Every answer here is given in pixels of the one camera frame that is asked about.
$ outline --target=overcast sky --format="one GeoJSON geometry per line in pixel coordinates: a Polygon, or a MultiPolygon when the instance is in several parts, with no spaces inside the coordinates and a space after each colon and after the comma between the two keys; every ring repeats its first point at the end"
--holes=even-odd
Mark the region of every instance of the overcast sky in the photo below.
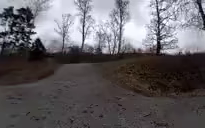
{"type": "MultiPolygon", "coordinates": [[[[12,0],[0,0],[0,12],[3,8],[15,3],[9,2],[12,0]]],[[[131,41],[136,47],[142,46],[142,40],[146,36],[145,25],[149,23],[150,16],[148,8],[149,0],[130,0],[130,14],[131,20],[126,24],[125,37],[131,41]]],[[[41,14],[37,21],[36,32],[41,37],[45,44],[50,44],[51,40],[58,39],[59,37],[54,32],[56,24],[54,20],[60,20],[62,13],[71,13],[75,15],[76,7],[73,0],[53,0],[52,7],[47,12],[41,14]]],[[[114,7],[114,0],[93,0],[92,16],[97,22],[107,20],[109,12],[114,7]]],[[[71,30],[71,39],[74,42],[81,42],[81,35],[78,30],[78,17],[76,17],[75,25],[71,30]]],[[[183,31],[178,30],[179,46],[184,49],[205,49],[204,34],[198,31],[183,31]]],[[[93,44],[93,40],[88,40],[86,43],[93,44]]]]}

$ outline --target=ground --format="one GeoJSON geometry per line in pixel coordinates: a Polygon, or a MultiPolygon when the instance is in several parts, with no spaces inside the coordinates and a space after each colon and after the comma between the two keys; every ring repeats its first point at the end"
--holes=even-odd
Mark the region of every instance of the ground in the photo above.
{"type": "Polygon", "coordinates": [[[205,128],[205,97],[145,97],[63,65],[33,84],[0,86],[0,128],[205,128]]]}

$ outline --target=pine tree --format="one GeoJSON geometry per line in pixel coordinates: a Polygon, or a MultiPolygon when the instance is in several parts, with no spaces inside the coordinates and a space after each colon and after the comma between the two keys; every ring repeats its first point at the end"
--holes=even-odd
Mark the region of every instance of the pine tree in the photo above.
{"type": "Polygon", "coordinates": [[[0,47],[1,55],[5,49],[13,50],[25,49],[28,50],[31,46],[31,36],[35,34],[33,29],[34,16],[31,10],[20,8],[14,12],[14,7],[4,8],[0,13],[0,25],[4,28],[0,32],[0,47]]]}

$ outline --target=dry vegetation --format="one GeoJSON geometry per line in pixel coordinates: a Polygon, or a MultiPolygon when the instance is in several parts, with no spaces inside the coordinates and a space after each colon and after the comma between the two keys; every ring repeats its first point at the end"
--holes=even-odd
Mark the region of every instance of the dry vegetation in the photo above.
{"type": "Polygon", "coordinates": [[[29,62],[21,58],[0,59],[0,85],[36,82],[52,75],[58,67],[50,60],[29,62]]]}
{"type": "Polygon", "coordinates": [[[205,89],[205,54],[143,56],[107,63],[103,65],[104,68],[106,76],[117,80],[124,87],[147,96],[205,89]]]}

